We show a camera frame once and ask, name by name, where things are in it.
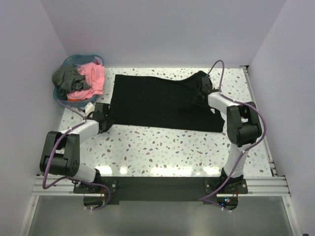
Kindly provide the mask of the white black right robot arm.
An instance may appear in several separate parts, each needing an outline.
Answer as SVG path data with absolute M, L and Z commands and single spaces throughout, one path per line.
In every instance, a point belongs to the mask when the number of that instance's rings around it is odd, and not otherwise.
M 239 102 L 214 89 L 209 76 L 200 78 L 198 86 L 195 103 L 226 115 L 226 133 L 231 146 L 214 193 L 231 193 L 242 183 L 247 153 L 262 137 L 259 112 L 253 102 Z

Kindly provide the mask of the black t shirt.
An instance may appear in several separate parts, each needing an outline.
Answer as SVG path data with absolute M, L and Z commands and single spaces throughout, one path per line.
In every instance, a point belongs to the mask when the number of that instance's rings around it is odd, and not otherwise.
M 200 104 L 198 71 L 183 80 L 150 76 L 115 76 L 109 107 L 114 124 L 221 133 L 224 120 L 218 110 Z

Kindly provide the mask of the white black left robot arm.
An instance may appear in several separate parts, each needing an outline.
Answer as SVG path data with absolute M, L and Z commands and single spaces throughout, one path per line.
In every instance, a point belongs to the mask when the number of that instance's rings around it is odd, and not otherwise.
M 42 188 L 46 190 L 62 179 L 69 179 L 91 193 L 109 192 L 102 184 L 99 170 L 80 163 L 80 145 L 107 132 L 113 124 L 110 104 L 97 102 L 81 123 L 64 131 L 50 131 L 39 164 L 44 174 Z

